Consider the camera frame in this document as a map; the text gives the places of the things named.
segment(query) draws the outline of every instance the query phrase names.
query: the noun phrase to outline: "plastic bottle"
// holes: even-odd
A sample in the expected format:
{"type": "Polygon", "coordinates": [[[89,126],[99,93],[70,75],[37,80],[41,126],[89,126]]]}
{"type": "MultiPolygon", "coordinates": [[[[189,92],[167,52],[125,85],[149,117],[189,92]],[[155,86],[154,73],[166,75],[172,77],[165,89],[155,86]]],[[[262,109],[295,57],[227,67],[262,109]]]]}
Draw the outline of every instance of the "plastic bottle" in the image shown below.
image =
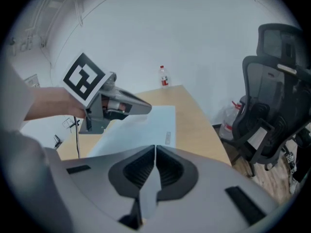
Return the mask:
{"type": "Polygon", "coordinates": [[[236,104],[234,101],[232,101],[232,103],[233,106],[225,110],[225,118],[219,129],[219,137],[227,140],[233,139],[232,125],[241,108],[240,103],[236,104]]]}
{"type": "Polygon", "coordinates": [[[167,70],[164,68],[164,66],[160,66],[159,76],[160,76],[161,87],[162,88],[169,87],[169,77],[168,77],[167,70]]]}

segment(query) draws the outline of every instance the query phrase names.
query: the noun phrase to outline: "power cord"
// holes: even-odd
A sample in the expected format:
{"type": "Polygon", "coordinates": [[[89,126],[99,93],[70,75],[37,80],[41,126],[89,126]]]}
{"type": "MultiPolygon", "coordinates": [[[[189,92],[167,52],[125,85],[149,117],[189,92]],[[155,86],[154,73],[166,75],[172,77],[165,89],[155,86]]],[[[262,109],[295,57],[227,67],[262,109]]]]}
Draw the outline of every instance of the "power cord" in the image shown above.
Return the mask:
{"type": "Polygon", "coordinates": [[[78,151],[78,158],[80,159],[80,146],[79,146],[79,134],[78,134],[78,121],[77,118],[74,116],[74,124],[76,127],[76,143],[77,143],[77,151],[78,151]]]}

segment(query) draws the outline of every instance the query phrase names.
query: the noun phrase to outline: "white wall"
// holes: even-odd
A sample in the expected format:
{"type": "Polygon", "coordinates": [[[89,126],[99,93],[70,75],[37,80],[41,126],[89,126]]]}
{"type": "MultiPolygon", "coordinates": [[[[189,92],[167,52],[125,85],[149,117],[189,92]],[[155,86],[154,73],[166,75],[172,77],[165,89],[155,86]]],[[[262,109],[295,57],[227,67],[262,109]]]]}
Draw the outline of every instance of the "white wall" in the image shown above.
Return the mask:
{"type": "Polygon", "coordinates": [[[292,24],[288,16],[274,16],[281,7],[271,13],[271,3],[262,3],[82,0],[81,27],[69,0],[48,39],[52,78],[58,82],[81,49],[116,72],[118,86],[134,93],[159,88],[157,71],[164,65],[173,85],[183,84],[210,122],[220,123],[222,108],[245,94],[242,61],[256,55],[258,26],[292,24]]]}
{"type": "MultiPolygon", "coordinates": [[[[37,74],[41,87],[52,86],[50,63],[45,59],[40,49],[20,52],[15,57],[11,57],[9,61],[22,79],[37,74]]],[[[55,134],[64,140],[70,133],[69,130],[62,126],[62,122],[66,118],[68,116],[53,116],[32,120],[27,122],[20,131],[23,135],[38,140],[42,146],[53,148],[56,143],[53,138],[55,134]]]]}

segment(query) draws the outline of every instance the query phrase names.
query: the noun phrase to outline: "chair backrest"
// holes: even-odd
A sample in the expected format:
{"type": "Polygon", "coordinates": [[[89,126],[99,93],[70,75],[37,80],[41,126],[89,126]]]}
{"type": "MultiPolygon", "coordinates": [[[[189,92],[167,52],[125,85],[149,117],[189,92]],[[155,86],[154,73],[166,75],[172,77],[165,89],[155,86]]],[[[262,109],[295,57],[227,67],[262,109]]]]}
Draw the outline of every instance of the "chair backrest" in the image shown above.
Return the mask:
{"type": "Polygon", "coordinates": [[[310,55],[300,29],[269,23],[259,26],[258,33],[258,56],[274,56],[293,67],[310,69],[310,55]]]}
{"type": "MultiPolygon", "coordinates": [[[[266,164],[278,158],[280,144],[310,120],[310,83],[299,78],[299,71],[284,65],[278,58],[247,56],[243,60],[246,101],[243,112],[233,124],[234,139],[240,139],[259,120],[274,127],[257,162],[266,164]]],[[[248,142],[240,154],[249,160],[256,149],[248,142]]]]}

